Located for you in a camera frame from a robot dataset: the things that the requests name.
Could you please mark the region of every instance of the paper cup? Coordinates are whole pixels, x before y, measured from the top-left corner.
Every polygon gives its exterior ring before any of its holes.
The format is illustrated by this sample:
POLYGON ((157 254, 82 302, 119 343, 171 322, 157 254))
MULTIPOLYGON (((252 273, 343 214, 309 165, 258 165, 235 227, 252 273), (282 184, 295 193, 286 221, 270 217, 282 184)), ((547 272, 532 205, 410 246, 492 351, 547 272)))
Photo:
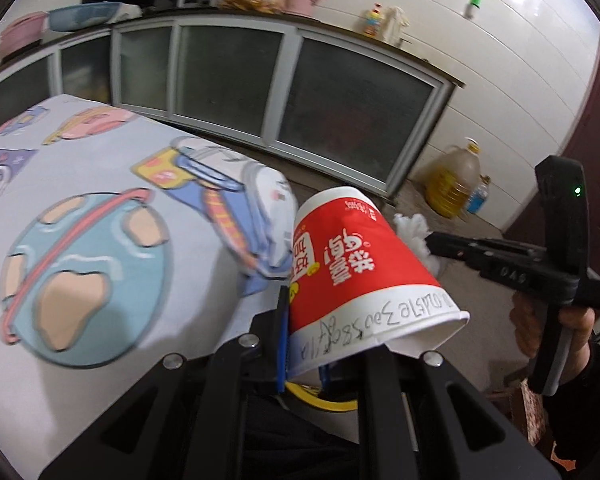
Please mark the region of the paper cup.
POLYGON ((418 357, 468 321, 366 196, 336 187, 294 223, 289 377, 391 341, 418 357))

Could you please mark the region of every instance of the hand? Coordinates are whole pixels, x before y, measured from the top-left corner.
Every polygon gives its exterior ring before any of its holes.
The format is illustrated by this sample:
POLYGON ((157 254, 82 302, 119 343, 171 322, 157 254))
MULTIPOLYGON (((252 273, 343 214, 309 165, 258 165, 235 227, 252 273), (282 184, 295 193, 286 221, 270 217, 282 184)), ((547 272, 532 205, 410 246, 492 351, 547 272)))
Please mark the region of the hand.
MULTIPOLYGON (((538 353, 542 339, 542 326, 534 313, 533 301, 525 294, 516 292, 509 313, 509 319, 516 327, 518 348, 530 359, 538 353)), ((596 316, 590 308, 564 306, 560 309, 558 320, 564 327, 573 329, 571 349, 560 377, 560 384, 564 384, 576 378, 589 362, 589 338, 596 316)))

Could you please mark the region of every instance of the handwriting on cup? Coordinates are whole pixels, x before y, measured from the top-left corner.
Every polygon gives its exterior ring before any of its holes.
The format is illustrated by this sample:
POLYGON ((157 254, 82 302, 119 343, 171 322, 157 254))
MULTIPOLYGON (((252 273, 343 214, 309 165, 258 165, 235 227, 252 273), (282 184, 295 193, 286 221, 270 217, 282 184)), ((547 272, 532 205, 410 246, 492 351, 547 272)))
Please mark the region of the handwriting on cup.
POLYGON ((414 300, 387 301, 379 310, 366 316, 357 317, 342 325, 338 316, 325 316, 320 320, 320 333, 308 335, 300 349, 302 361, 327 355, 334 349, 346 347, 367 335, 375 333, 377 328, 397 327, 410 324, 420 318, 434 316, 444 308, 453 308, 454 303, 446 292, 435 292, 419 296, 414 300))

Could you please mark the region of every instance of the yellow cooking oil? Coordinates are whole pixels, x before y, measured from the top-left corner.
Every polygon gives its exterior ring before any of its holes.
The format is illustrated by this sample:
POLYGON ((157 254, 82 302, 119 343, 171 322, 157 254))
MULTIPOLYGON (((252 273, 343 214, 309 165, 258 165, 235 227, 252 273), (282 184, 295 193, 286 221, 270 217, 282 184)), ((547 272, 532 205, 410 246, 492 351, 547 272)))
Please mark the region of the yellow cooking oil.
POLYGON ((433 211, 446 218, 458 215, 480 182, 480 147, 468 140, 466 148, 446 155, 427 180, 425 199, 433 211))

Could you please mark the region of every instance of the dish soap bottle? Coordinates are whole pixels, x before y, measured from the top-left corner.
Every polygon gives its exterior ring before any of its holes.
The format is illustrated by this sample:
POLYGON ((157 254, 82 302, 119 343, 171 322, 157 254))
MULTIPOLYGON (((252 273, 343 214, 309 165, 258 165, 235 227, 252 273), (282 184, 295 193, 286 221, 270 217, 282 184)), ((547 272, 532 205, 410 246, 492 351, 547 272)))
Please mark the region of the dish soap bottle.
POLYGON ((425 199, 433 211, 453 218, 480 182, 480 147, 473 139, 443 158, 427 181, 425 199))
POLYGON ((478 187, 471 193, 469 201, 466 203, 466 210, 469 213, 476 214, 489 196, 489 183, 491 182, 491 177, 482 175, 480 176, 480 179, 482 182, 478 184, 478 187))
POLYGON ((382 5, 374 4, 374 8, 366 14, 365 30, 363 31, 365 36, 375 38, 380 32, 380 25, 382 25, 382 5))

